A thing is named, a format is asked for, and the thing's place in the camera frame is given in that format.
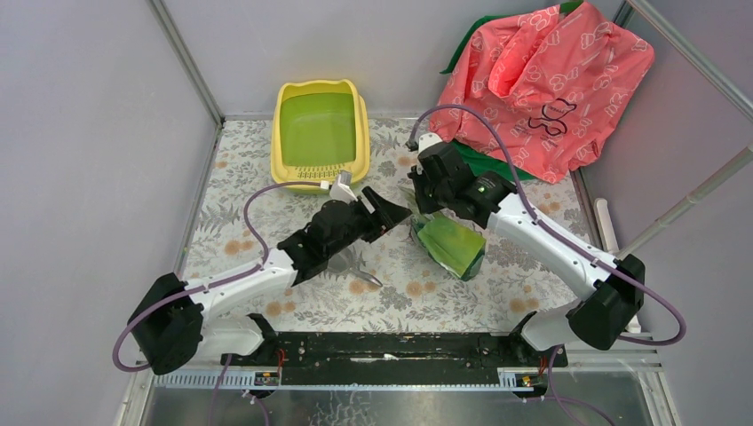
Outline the green litter bag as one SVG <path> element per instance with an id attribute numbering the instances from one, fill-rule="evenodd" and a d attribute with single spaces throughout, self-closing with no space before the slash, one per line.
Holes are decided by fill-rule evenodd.
<path id="1" fill-rule="evenodd" d="M 415 191 L 400 186 L 400 193 L 412 211 L 411 237 L 428 256 L 455 278 L 468 281 L 479 272 L 486 254 L 487 240 L 471 227 L 441 212 L 422 214 Z"/>

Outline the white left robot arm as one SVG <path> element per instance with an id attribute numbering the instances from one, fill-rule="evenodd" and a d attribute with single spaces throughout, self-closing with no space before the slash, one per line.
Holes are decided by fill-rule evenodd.
<path id="1" fill-rule="evenodd" d="M 258 261 L 209 278 L 183 281 L 173 272 L 164 274 L 123 331 L 146 360 L 134 369 L 166 375 L 193 359 L 254 353 L 265 340 L 261 327 L 247 313 L 239 319 L 226 319 L 226 314 L 256 296 L 316 277 L 335 255 L 356 241 L 376 241 L 409 215 L 373 193 L 350 202 L 327 201 L 303 228 Z"/>

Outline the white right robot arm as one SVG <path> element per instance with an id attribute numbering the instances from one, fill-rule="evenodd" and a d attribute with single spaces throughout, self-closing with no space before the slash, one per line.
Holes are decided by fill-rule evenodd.
<path id="1" fill-rule="evenodd" d="M 644 304 L 644 264 L 619 260 L 550 220 L 525 195 L 519 177 L 493 171 L 475 175 L 456 147 L 435 134 L 409 141 L 417 164 L 408 174 L 423 213 L 443 209 L 521 246 L 570 288 L 576 299 L 527 315 L 515 329 L 530 347 L 544 351 L 583 342 L 607 351 Z"/>

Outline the silver metal scoop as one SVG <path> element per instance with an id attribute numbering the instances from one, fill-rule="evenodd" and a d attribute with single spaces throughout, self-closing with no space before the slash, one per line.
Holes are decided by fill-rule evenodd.
<path id="1" fill-rule="evenodd" d="M 373 274 L 363 271 L 356 263 L 355 256 L 349 248 L 336 253 L 328 262 L 327 271 L 341 276 L 352 275 L 369 284 L 381 288 L 384 284 Z"/>

